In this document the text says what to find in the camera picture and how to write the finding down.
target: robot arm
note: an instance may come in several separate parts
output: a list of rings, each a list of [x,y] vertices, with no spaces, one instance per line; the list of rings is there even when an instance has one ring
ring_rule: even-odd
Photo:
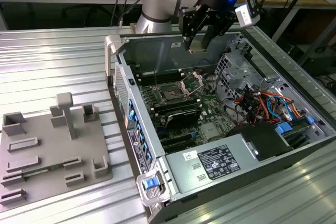
[[[193,7],[181,7],[178,26],[186,49],[190,49],[193,38],[204,26],[208,26],[202,40],[202,47],[206,49],[213,38],[223,35],[230,28],[236,16],[242,27],[254,25],[260,20],[257,0],[246,0],[246,4],[235,9],[236,2],[237,0],[198,0]]]
[[[193,38],[204,26],[208,30],[201,47],[206,49],[214,37],[223,35],[229,29],[236,17],[242,27],[254,25],[260,20],[257,0],[246,0],[246,4],[238,8],[234,7],[236,2],[237,0],[144,0],[136,33],[170,31],[171,17],[178,16],[178,26],[186,50],[190,49]]]

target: power supply label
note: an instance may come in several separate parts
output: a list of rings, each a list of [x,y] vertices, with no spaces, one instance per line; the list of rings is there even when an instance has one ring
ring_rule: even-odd
[[[240,170],[240,167],[227,145],[198,153],[198,157],[212,180]]]

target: blue tab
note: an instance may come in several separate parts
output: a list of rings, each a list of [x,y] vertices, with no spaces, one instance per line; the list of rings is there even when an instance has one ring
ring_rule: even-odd
[[[140,141],[141,141],[141,143],[144,141],[144,138],[145,138],[145,137],[143,136],[143,133],[141,132],[141,133],[140,133]]]
[[[134,110],[131,110],[130,114],[128,115],[129,120],[134,119]]]
[[[290,115],[291,118],[294,118],[294,119],[297,118],[296,115],[293,112],[291,112],[291,111],[289,111],[289,115]]]
[[[309,116],[307,116],[307,121],[308,121],[308,123],[312,124],[312,123],[315,122],[315,119],[312,116],[309,115]]]
[[[151,159],[152,159],[152,155],[151,155],[151,153],[147,152],[147,158],[148,158],[148,160],[151,160]]]
[[[280,123],[276,127],[277,132],[279,132],[280,134],[287,132],[287,131],[291,131],[292,129],[293,128],[289,125],[289,123]]]
[[[143,182],[145,186],[145,190],[152,189],[160,185],[159,180],[157,178],[149,178]]]

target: metal table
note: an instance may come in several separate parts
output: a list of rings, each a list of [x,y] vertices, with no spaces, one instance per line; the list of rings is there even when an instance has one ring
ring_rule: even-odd
[[[336,100],[258,28],[247,30],[336,117]],[[98,107],[114,177],[0,214],[1,223],[147,223],[104,74],[104,38],[129,28],[6,31],[0,34],[0,115],[49,113],[54,96]],[[256,50],[253,61],[265,73]],[[336,143],[282,172],[184,213],[168,223],[335,223]]]

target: motherboard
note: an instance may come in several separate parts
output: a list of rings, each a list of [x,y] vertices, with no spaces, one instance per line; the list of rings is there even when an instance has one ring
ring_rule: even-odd
[[[139,83],[143,101],[166,153],[218,140],[235,127],[211,82],[197,71],[180,76],[179,81],[164,82],[155,76],[151,85]]]

